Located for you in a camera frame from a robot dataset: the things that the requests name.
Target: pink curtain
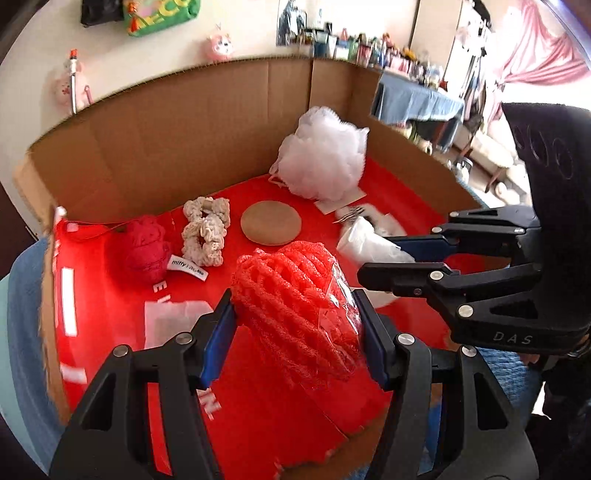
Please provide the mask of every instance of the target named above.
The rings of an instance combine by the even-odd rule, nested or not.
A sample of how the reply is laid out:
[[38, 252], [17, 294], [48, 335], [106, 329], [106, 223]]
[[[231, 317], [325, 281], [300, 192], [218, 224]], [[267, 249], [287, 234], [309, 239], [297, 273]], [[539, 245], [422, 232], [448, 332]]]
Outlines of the pink curtain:
[[[532, 85], [559, 85], [574, 82], [589, 74], [589, 68], [565, 32], [553, 36], [544, 25], [534, 0], [521, 0], [519, 31], [500, 31], [499, 35], [512, 35], [516, 45], [509, 56], [498, 56], [493, 73], [497, 84], [530, 83]], [[501, 117], [501, 91], [491, 99], [491, 120]]]

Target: beige crochet item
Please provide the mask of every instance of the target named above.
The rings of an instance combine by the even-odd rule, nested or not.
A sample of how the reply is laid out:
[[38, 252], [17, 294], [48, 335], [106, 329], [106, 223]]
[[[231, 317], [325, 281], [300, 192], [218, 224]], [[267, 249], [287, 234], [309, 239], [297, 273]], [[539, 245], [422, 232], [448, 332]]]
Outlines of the beige crochet item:
[[224, 237], [230, 226], [230, 201], [199, 197], [185, 203], [183, 213], [189, 220], [182, 234], [183, 257], [200, 267], [222, 265]]

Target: curtain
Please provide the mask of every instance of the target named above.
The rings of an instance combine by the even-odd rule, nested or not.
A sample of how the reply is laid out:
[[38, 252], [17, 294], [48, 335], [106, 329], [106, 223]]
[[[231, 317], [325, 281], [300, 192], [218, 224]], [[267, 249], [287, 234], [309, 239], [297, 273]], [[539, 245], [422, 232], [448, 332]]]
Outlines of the curtain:
[[521, 0], [521, 18], [506, 23], [498, 35], [510, 38], [497, 52], [492, 73], [494, 88], [489, 120], [499, 119], [503, 86], [506, 83], [559, 85], [589, 75], [589, 68], [568, 33], [556, 37], [544, 25], [534, 0]]

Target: red plush toy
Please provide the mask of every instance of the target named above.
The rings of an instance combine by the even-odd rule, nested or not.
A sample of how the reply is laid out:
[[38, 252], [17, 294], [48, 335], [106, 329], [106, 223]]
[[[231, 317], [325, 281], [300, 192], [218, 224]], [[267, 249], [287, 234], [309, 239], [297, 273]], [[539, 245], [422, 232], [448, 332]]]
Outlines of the red plush toy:
[[166, 275], [172, 250], [170, 243], [164, 240], [164, 232], [164, 227], [152, 215], [127, 224], [125, 266], [143, 283], [158, 283]]
[[361, 320], [336, 259], [322, 244], [293, 242], [238, 259], [232, 303], [264, 351], [294, 383], [347, 380], [361, 358]]

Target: black bag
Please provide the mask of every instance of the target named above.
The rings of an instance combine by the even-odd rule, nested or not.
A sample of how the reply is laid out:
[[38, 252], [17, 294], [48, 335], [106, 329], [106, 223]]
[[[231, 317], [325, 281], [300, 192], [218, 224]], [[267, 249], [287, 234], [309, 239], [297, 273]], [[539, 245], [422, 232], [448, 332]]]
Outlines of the black bag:
[[122, 0], [82, 0], [80, 23], [85, 27], [123, 21]]

